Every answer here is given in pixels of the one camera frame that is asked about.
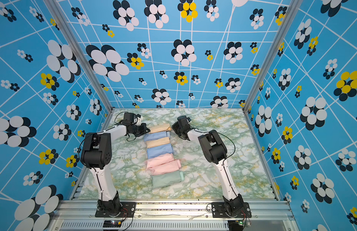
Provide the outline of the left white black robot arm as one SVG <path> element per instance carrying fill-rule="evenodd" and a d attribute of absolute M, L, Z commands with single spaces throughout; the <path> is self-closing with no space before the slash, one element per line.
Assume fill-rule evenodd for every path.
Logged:
<path fill-rule="evenodd" d="M 110 172 L 112 141 L 129 134 L 140 137 L 149 132 L 146 123 L 142 123 L 140 125 L 117 124 L 104 131 L 86 134 L 81 163 L 90 170 L 96 182 L 98 190 L 96 217 L 117 217 L 128 213 L 123 209 Z"/>

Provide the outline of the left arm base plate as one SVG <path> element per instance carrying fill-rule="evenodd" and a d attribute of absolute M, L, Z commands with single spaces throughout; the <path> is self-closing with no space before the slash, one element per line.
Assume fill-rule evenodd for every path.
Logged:
<path fill-rule="evenodd" d="M 136 211 L 136 202 L 120 202 L 116 208 L 106 209 L 97 206 L 95 217 L 97 218 L 132 218 Z"/>

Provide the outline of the beige umbrella sleeve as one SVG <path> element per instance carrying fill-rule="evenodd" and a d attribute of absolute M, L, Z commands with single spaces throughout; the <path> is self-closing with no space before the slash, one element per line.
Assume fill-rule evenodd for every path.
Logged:
<path fill-rule="evenodd" d="M 153 147 L 158 147 L 161 145 L 166 145 L 170 144 L 170 138 L 169 137 L 163 137 L 157 140 L 152 140 L 152 141 L 146 141 L 147 148 L 153 148 Z"/>
<path fill-rule="evenodd" d="M 150 128 L 150 134 L 163 132 L 163 131 L 171 131 L 171 126 L 168 123 L 156 125 Z"/>

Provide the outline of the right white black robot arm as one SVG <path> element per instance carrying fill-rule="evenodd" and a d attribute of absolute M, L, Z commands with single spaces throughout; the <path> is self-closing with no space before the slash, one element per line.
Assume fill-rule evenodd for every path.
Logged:
<path fill-rule="evenodd" d="M 198 131 L 190 125 L 190 121 L 189 117 L 182 115 L 172 128 L 178 137 L 200 145 L 205 159 L 213 165 L 221 183 L 225 211 L 230 217 L 235 217 L 243 211 L 244 200 L 228 168 L 227 148 L 216 130 Z"/>

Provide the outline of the blue umbrella sleeve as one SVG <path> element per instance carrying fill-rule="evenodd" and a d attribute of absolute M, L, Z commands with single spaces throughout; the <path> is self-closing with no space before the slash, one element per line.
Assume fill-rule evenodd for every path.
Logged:
<path fill-rule="evenodd" d="M 147 149 L 148 159 L 152 159 L 164 154 L 172 154 L 173 147 L 171 144 L 160 145 L 157 147 L 152 147 Z"/>
<path fill-rule="evenodd" d="M 165 137 L 170 137 L 170 132 L 169 131 L 162 131 L 162 132 L 157 132 L 157 133 L 149 133 L 144 135 L 144 142 L 147 141 L 154 141 L 158 140 L 161 138 Z"/>

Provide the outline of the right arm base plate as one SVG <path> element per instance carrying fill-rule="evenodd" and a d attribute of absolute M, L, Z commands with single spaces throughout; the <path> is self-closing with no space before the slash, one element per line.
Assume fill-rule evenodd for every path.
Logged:
<path fill-rule="evenodd" d="M 213 202 L 211 212 L 214 218 L 251 218 L 252 213 L 249 204 L 244 202 L 240 205 L 231 206 L 224 202 Z"/>

